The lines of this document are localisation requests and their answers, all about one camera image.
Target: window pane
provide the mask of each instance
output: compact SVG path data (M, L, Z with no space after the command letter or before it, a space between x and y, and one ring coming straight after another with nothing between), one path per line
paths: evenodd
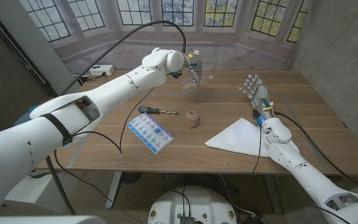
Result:
M172 8L171 0L163 0L164 9ZM117 0L123 25L142 25L152 22L149 0Z
M99 14L92 15L92 18L94 20L94 23L96 24L96 27L103 26L103 21L102 21L102 18L100 18Z
M104 26L95 0L71 0L70 7L82 31Z
M183 25L192 26L193 25L193 13L185 12L183 13Z
M129 11L129 6L127 0L117 0L118 8L120 11Z
M270 28L268 33L270 35L276 36L277 32L278 32L278 28L280 28L280 23L279 22L272 22L272 26L271 26L271 28Z
M121 12L122 24L132 25L132 19L130 12Z
M55 28L57 30L57 32L59 33L60 37L65 37L68 35L66 26L64 25L64 23L59 22L58 24L55 24Z
M173 22L173 13L172 12L163 12L162 16L165 21Z
M142 25L142 18L140 12L131 12L132 22L134 25Z
M142 16L143 24L149 23L152 21L152 16L149 12L141 12L140 15Z
M163 0L163 18L167 18L168 21L172 21L178 26L192 26L193 5L194 0Z
M270 25L272 25L272 21L268 20L268 19L264 19L263 23L262 23L262 27L260 28L260 31L268 34L269 30L270 30Z
M52 7L55 6L52 0L41 0L43 7Z
M263 19L261 17L255 17L254 25L252 26L253 30L260 31L260 28L262 27Z
M226 6L226 12L236 12L237 0L228 0Z
M99 9L96 6L96 2L94 0L86 0L86 4L88 5L91 14L96 14L99 12Z
M173 11L174 12L183 12L183 1L182 0L173 0Z
M70 35L52 0L19 0L48 42Z
M57 30L55 29L54 25L50 25L50 26L45 27L45 30L47 31L47 33L48 33L48 35L50 37L50 40L60 39L60 36L57 33Z
M283 20L288 0L259 1L252 30L276 36Z
M224 16L223 26L233 26L233 22L234 22L234 14L226 13Z
M206 0L204 26L233 26L237 0Z
M204 26L214 26L214 16L215 16L215 13L206 13L205 20L204 20Z
M40 20L43 26L49 26L52 24L52 21L49 19L49 16L45 11L45 9L36 11L35 15L37 15L38 19Z
M149 0L139 0L139 7L142 12L149 12L150 11Z
M205 12L215 12L216 0L206 0Z
M214 26L223 26L223 17L224 17L224 13L216 13Z
M226 0L216 0L215 12L224 12L226 10Z
M298 40L298 35L300 33L301 29L298 29L296 27L292 28L291 34L288 37L289 41L296 42Z
M60 17L56 7L47 8L46 11L54 24L62 21L62 18Z
M301 31L303 22L305 21L305 17L307 15L307 12L309 11L309 5L310 5L310 0L303 0L300 11L296 17L296 21L294 22L291 33L288 36L289 41L292 41L295 43L297 42L298 35Z
M162 11L163 12L172 12L172 1L171 0L162 0Z
M137 0L128 0L129 10L130 11L139 11L139 5Z
M84 16L84 19L90 29L96 28L95 23L93 22L92 16Z

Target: power strip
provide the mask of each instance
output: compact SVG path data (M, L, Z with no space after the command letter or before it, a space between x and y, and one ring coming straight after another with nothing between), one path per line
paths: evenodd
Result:
M115 69L113 65L93 65L89 71L91 75L101 76L103 72L106 72L106 75L112 75Z

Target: concrete floor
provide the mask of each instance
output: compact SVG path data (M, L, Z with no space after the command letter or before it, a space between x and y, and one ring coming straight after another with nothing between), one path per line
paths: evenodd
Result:
M82 178L98 186L102 192L107 193L113 173L108 171L85 172ZM224 175L227 185L233 185L240 190L241 207L252 210L258 209L269 223L295 224L327 223L321 212L306 205L282 202L284 214L277 215L267 199L252 200L247 198L247 175ZM187 184L202 185L214 190L214 182L204 174L187 175ZM336 184L344 189L358 193L358 187L347 180L339 180ZM281 197L300 200L313 204L306 192L300 187L292 176L275 176L278 192ZM166 189L174 189L185 184L184 174L165 174ZM106 200L92 187L79 182L70 195L70 202L79 215L96 215L106 223L147 223L147 217L152 204L165 193L163 190L162 174L144 173L142 178L134 184L122 184L113 209L105 208ZM267 189L262 176L253 176L249 185L248 194L252 196L267 196ZM239 204L237 195L232 196L235 204ZM67 209L62 213L51 212L39 207L9 206L1 207L0 216L27 216L27 215L69 215Z

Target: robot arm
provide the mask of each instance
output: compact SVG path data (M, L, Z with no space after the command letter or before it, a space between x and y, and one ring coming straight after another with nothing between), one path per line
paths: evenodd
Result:
M94 130L114 108L139 90L162 85L166 70L182 69L184 58L175 50L156 48L142 65L93 90L54 98L31 112L31 121L0 132L0 205L7 193L58 147L84 138L75 133Z
M249 75L244 85L248 91L239 89L252 101L253 117L267 133L265 142L269 145L270 158L288 170L319 207L350 223L358 223L358 194L338 187L302 157L291 140L291 131L274 117L273 102L257 75ZM327 212L323 215L330 224L344 223Z

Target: small wooden object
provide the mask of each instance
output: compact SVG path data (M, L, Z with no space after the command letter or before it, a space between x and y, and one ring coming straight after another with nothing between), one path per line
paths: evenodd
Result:
M189 110L185 118L187 128L194 128L198 124L198 113L194 110Z

